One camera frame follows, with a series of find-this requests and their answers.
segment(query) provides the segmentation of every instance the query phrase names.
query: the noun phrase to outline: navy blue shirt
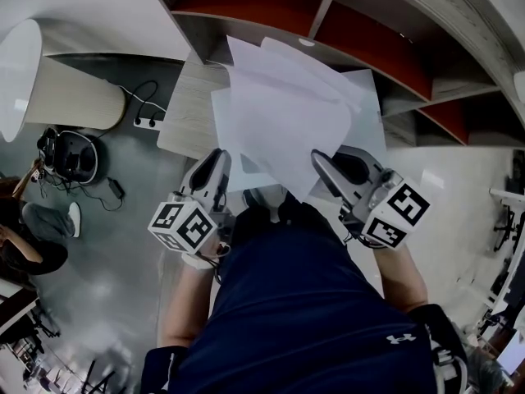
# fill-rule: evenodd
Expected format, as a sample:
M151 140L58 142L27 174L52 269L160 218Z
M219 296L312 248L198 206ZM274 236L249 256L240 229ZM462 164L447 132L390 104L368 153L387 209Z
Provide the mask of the navy blue shirt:
M142 392L433 393L424 325L388 305L337 241L277 226L233 250L200 337L146 357Z

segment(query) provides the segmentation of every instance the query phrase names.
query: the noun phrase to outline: white floor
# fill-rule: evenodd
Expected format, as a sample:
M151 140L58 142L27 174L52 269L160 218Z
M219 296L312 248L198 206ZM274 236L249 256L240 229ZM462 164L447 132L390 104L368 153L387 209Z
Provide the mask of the white floor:
M489 188L504 188L509 173L511 149L416 148L392 149L388 167L410 176L433 201L426 221L409 239L409 248L427 283L430 301L440 304L459 326L476 320L483 305L457 284L462 276L476 274L477 284L489 288L499 273L505 247L492 252L492 227L501 207ZM228 200L234 213L240 210L239 195ZM339 206L310 197L341 238L347 231L337 219ZM363 273L381 291L381 280L371 250L357 241L349 253Z

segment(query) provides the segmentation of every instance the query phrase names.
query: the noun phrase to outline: white logo on shirt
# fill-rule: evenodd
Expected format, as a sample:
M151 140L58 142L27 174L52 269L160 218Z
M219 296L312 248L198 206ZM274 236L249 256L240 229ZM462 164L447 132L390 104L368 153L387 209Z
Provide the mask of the white logo on shirt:
M399 345L400 341L414 341L416 340L416 337L412 337L412 334L404 334L401 338L395 338L394 336L388 336L386 338L391 345Z

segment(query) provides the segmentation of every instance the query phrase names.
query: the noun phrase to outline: grey pants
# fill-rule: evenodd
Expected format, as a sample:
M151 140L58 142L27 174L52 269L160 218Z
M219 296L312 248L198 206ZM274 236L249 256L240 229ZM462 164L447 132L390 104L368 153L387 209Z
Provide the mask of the grey pants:
M69 215L54 208L28 203L22 208L22 220L39 241L63 244L75 234L75 225Z

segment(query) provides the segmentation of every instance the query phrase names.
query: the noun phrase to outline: white shoe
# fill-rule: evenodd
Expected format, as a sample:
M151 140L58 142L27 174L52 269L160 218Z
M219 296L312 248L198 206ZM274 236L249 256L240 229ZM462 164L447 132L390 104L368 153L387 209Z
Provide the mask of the white shoe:
M77 203L71 203L71 206L69 206L69 213L67 215L75 227L73 238L78 238L80 236L80 206Z

